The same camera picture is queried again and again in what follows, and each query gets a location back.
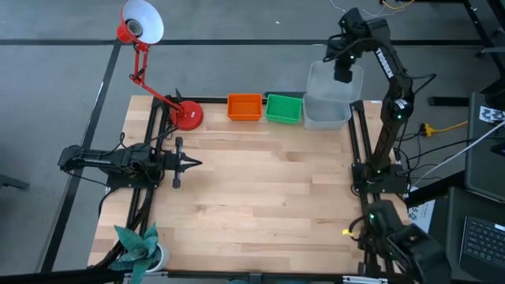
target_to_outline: white pot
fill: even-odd
[[[161,271],[165,269],[165,265],[168,263],[168,259],[170,258],[170,252],[168,251],[168,248],[158,242],[158,249],[161,252],[161,260],[159,260],[158,264],[155,267],[147,269],[147,273]]]

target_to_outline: white lamp shade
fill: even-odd
[[[122,21],[135,20],[142,27],[138,41],[154,44],[163,38],[163,21],[158,11],[144,0],[128,0],[122,9]]]

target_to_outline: plant leaf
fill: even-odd
[[[156,231],[156,222],[154,222],[154,224],[152,224],[152,226],[150,226],[149,229],[145,231],[144,240],[150,237],[158,237],[158,231]]]
[[[135,261],[145,257],[148,254],[148,250],[145,248],[136,248],[132,251],[129,251],[119,257],[118,261]]]
[[[152,259],[155,261],[161,261],[161,251],[159,249],[155,250],[155,253],[152,255]]]
[[[152,259],[146,258],[135,260],[135,264],[133,265],[132,284],[140,284],[142,282],[145,271],[151,266],[152,262]]]
[[[148,237],[144,240],[144,247],[148,250],[148,257],[151,257],[158,248],[158,237]]]
[[[119,241],[123,244],[125,249],[132,251],[134,249],[141,249],[144,245],[144,240],[137,233],[132,230],[121,228],[114,225],[116,232],[118,232]]]
[[[133,269],[133,261],[119,261],[115,260],[109,265],[109,269],[113,271],[124,271]]]

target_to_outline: paper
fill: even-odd
[[[416,186],[413,186],[410,191],[417,190]],[[421,228],[425,233],[428,233],[429,224],[432,222],[433,208],[435,207],[435,201],[430,200],[425,204],[412,207],[409,209],[409,219],[418,227]]]
[[[493,123],[496,121],[502,121],[504,118],[505,118],[504,112],[489,107],[481,106],[479,119],[481,119],[482,121]]]

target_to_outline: red desk lamp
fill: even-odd
[[[148,52],[152,44],[163,37],[163,21],[158,11],[145,0],[128,0],[121,9],[121,23],[118,26],[118,38],[123,43],[133,42],[135,49],[135,68],[129,76],[133,83],[154,95],[175,109],[171,112],[172,122],[180,130],[193,130],[204,120],[204,112],[198,103],[183,101],[172,103],[145,84],[145,72],[148,67]],[[142,68],[139,69],[140,53],[144,53]]]

